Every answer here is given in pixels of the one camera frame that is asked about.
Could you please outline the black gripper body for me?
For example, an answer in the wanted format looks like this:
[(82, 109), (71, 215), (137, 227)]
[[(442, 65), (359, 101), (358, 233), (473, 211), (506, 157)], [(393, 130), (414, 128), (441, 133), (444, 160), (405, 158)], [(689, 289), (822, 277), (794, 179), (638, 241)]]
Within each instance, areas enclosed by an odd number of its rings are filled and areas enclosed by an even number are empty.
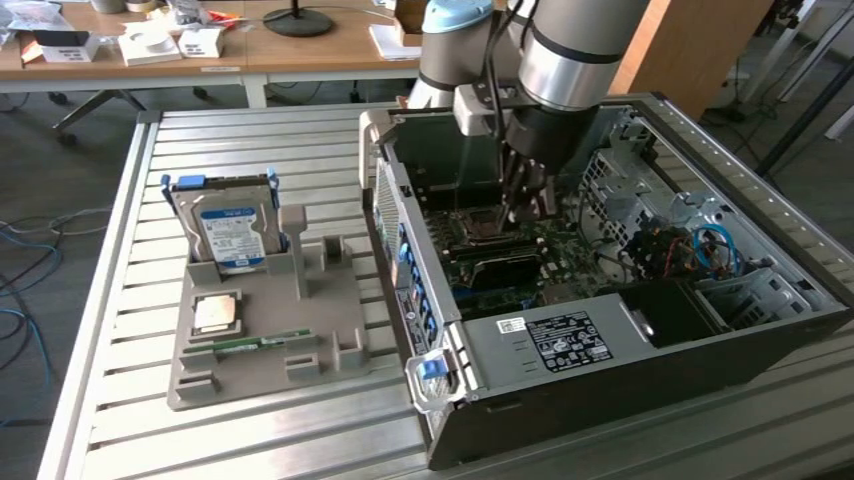
[(564, 111), (545, 106), (516, 109), (508, 126), (510, 148), (560, 173), (573, 159), (598, 115), (598, 107)]

